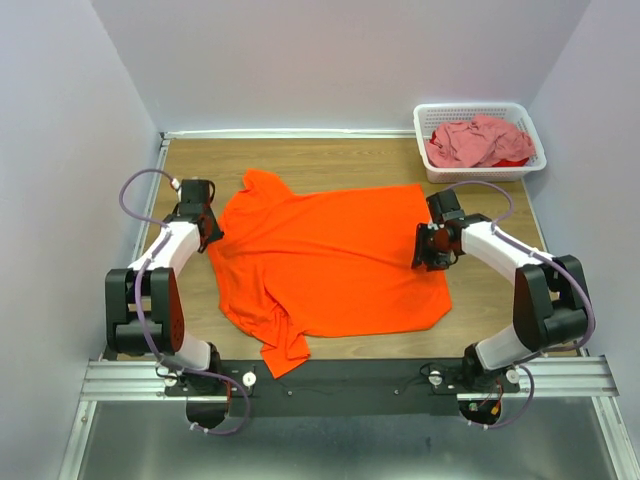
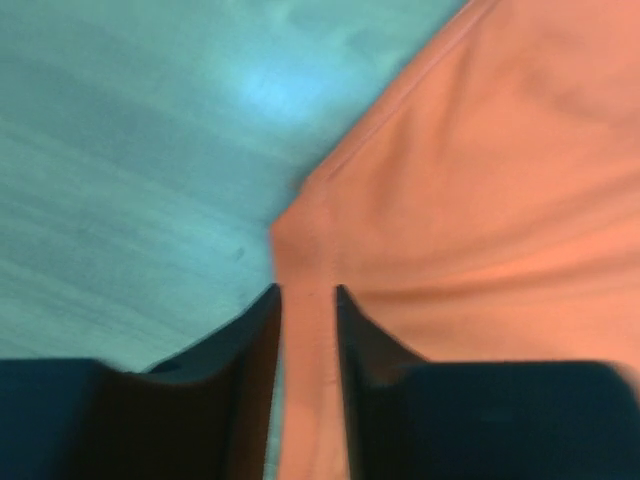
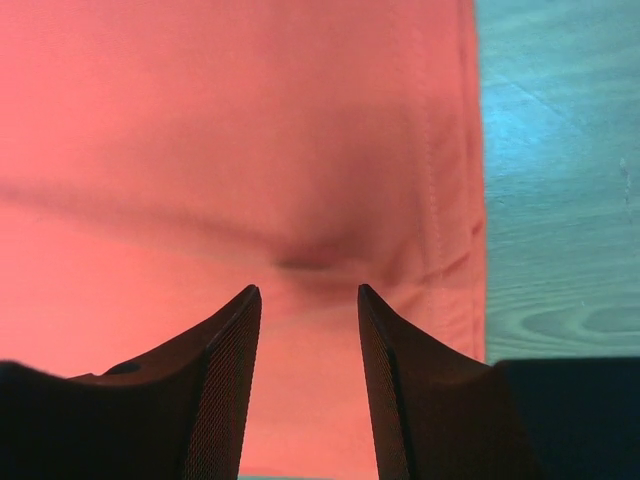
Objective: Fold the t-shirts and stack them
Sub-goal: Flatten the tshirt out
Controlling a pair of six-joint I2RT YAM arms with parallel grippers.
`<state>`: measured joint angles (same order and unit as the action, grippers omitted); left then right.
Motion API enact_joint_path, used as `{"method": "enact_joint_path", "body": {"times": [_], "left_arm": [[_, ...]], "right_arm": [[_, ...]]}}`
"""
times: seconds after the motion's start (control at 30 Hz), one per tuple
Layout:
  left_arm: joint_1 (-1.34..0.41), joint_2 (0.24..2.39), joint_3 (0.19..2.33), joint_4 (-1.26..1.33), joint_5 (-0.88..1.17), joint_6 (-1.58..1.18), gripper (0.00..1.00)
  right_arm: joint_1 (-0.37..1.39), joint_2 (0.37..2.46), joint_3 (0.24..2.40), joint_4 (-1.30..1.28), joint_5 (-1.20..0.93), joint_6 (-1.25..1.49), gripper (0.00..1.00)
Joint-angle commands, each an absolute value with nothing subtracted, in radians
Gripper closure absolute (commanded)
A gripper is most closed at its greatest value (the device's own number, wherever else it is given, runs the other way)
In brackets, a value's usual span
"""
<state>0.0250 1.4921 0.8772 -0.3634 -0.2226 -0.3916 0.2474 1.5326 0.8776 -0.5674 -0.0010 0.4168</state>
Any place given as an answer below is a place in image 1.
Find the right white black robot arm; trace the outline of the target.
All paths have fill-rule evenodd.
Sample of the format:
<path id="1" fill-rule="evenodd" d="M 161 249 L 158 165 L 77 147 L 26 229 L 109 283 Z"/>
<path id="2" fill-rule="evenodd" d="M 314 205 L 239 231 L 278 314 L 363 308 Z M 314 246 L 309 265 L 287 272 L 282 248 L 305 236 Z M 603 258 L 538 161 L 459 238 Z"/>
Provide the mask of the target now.
<path id="1" fill-rule="evenodd" d="M 465 213 L 451 188 L 428 196 L 426 203 L 430 220 L 416 229 L 412 268 L 444 271 L 470 255 L 514 288 L 510 326 L 468 346 L 459 366 L 431 377 L 480 392 L 512 366 L 578 348 L 590 338 L 595 314 L 576 257 L 540 251 L 507 234 L 497 221 Z"/>

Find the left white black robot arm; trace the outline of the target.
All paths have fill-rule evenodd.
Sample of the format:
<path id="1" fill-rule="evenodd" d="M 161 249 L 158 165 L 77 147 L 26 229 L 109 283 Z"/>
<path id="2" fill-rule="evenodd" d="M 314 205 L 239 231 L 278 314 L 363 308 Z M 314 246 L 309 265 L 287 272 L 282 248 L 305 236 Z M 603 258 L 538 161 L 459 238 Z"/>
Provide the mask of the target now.
<path id="1" fill-rule="evenodd" d="M 177 203 L 162 221 L 151 245 L 126 268 L 105 277 L 108 347 L 129 356 L 151 355 L 156 372 L 172 386 L 186 384 L 201 395 L 242 388 L 222 368 L 218 349 L 190 334 L 178 288 L 189 259 L 221 240 L 212 210 L 215 185 L 210 180 L 169 178 Z"/>

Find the orange t shirt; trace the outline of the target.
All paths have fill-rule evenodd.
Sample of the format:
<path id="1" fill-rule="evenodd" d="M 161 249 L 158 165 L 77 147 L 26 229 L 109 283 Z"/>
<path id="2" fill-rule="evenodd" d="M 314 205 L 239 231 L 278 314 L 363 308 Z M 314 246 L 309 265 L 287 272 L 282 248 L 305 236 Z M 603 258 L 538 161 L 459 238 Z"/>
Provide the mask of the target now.
<path id="1" fill-rule="evenodd" d="M 411 265 L 429 219 L 419 185 L 297 195 L 255 169 L 243 182 L 207 253 L 220 310 L 272 376 L 309 360 L 309 337 L 423 331 L 451 310 L 445 275 Z"/>

